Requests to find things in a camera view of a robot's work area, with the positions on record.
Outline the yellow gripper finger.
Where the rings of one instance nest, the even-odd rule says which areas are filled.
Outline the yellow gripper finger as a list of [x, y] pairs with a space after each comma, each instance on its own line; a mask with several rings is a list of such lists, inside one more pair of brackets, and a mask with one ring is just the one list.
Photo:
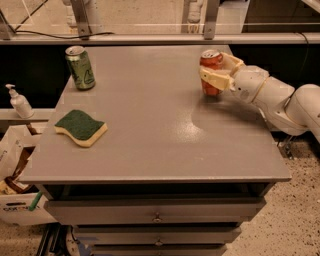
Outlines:
[[242, 59], [239, 59], [233, 55], [222, 52], [223, 60], [221, 71], [226, 75], [234, 75], [245, 63]]
[[214, 70], [208, 67], [201, 66], [199, 69], [200, 78], [209, 85], [221, 91], [234, 89], [234, 79], [231, 77], [228, 70]]

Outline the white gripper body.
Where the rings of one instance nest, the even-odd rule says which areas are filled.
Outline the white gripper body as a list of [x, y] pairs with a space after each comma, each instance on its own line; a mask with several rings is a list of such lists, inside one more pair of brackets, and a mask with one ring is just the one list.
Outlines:
[[258, 66], [243, 66], [234, 75], [233, 96], [245, 103], [253, 103], [269, 73]]

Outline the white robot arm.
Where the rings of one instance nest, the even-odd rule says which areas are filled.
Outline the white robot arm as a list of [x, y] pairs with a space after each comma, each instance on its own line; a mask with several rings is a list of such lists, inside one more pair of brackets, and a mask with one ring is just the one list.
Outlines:
[[320, 87], [306, 84], [295, 89], [268, 71], [246, 65], [241, 59], [217, 49], [200, 56], [203, 92], [216, 96], [230, 91], [237, 99], [259, 108], [266, 120], [288, 135], [311, 131], [320, 142]]

